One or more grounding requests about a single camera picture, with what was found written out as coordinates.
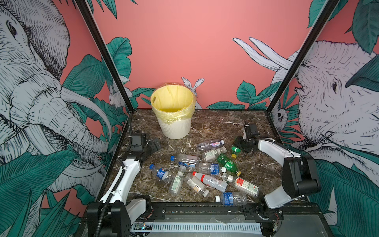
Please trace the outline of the green plastic bottle yellow cap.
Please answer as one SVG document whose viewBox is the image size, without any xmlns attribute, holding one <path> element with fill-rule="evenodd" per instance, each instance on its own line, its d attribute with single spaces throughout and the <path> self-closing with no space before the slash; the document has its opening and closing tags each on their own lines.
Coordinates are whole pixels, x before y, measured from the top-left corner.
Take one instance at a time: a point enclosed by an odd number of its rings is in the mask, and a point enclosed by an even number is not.
<svg viewBox="0 0 379 237">
<path fill-rule="evenodd" d="M 217 157 L 217 161 L 219 164 L 225 167 L 226 170 L 229 171 L 230 173 L 236 174 L 237 176 L 241 175 L 241 171 L 237 167 L 237 164 L 234 161 L 232 161 L 227 155 L 220 154 Z"/>
</svg>

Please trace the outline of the blue cap pepsi bottle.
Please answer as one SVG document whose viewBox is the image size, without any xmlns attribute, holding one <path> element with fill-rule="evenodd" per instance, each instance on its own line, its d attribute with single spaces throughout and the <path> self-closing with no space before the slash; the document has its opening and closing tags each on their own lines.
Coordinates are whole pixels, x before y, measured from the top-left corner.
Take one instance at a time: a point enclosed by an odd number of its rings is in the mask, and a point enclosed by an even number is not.
<svg viewBox="0 0 379 237">
<path fill-rule="evenodd" d="M 162 167 L 162 166 L 158 166 L 158 165 L 154 165 L 154 164 L 151 164 L 149 166 L 149 169 L 151 171 L 153 171 L 153 174 L 161 181 L 169 184 L 171 183 L 172 181 L 172 173 L 170 172 L 170 170 Z"/>
</svg>

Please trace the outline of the bottle red green label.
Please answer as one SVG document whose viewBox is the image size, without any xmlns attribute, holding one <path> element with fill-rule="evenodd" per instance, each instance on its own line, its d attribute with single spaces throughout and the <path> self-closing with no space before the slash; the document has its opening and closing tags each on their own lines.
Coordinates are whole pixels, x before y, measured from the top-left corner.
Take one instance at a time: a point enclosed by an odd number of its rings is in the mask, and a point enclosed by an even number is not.
<svg viewBox="0 0 379 237">
<path fill-rule="evenodd" d="M 243 178 L 232 176 L 225 172 L 222 175 L 222 179 L 231 184 L 237 190 L 242 191 L 253 198 L 259 195 L 259 187 Z"/>
</svg>

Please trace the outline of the clear bottle blue cap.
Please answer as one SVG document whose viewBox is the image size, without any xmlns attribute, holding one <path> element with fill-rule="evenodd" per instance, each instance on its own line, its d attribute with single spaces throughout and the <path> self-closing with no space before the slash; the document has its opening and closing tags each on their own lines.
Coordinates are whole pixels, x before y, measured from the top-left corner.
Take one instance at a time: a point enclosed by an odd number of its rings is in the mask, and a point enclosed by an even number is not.
<svg viewBox="0 0 379 237">
<path fill-rule="evenodd" d="M 187 168 L 196 168 L 200 163 L 200 158 L 192 155 L 178 154 L 177 156 L 171 156 L 170 161 Z"/>
</svg>

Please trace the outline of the clear bottle green label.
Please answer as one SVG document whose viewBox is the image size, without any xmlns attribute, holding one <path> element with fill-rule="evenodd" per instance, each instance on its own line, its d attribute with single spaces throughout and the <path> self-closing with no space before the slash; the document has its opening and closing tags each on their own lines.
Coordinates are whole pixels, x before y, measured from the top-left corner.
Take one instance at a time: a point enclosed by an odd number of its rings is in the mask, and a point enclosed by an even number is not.
<svg viewBox="0 0 379 237">
<path fill-rule="evenodd" d="M 181 191 L 183 180 L 184 180 L 184 173 L 186 171 L 185 166 L 179 166 L 179 170 L 177 174 L 173 177 L 171 185 L 169 187 L 169 193 L 178 195 Z"/>
</svg>

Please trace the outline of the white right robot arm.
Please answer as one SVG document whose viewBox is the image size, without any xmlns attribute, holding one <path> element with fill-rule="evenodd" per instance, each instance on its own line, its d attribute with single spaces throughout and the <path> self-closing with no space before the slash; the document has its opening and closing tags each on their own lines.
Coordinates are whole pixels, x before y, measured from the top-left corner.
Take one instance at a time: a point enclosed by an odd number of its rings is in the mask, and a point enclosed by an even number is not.
<svg viewBox="0 0 379 237">
<path fill-rule="evenodd" d="M 321 191 L 315 160 L 286 149 L 272 138 L 244 139 L 238 136 L 233 145 L 243 152 L 258 149 L 282 166 L 281 185 L 259 202 L 256 212 L 262 219 L 270 219 L 282 206 L 293 200 Z"/>
</svg>

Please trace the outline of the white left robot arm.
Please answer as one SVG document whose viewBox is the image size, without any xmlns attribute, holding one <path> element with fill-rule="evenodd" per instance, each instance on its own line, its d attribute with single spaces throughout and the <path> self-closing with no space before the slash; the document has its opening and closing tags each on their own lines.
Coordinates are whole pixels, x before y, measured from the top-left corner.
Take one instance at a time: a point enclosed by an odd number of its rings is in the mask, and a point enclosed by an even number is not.
<svg viewBox="0 0 379 237">
<path fill-rule="evenodd" d="M 153 211 L 149 196 L 138 196 L 127 202 L 127 197 L 137 174 L 151 154 L 160 149 L 154 140 L 131 145 L 123 157 L 118 158 L 120 169 L 110 188 L 99 201 L 87 208 L 89 237 L 128 237 L 132 224 L 141 215 Z"/>
</svg>

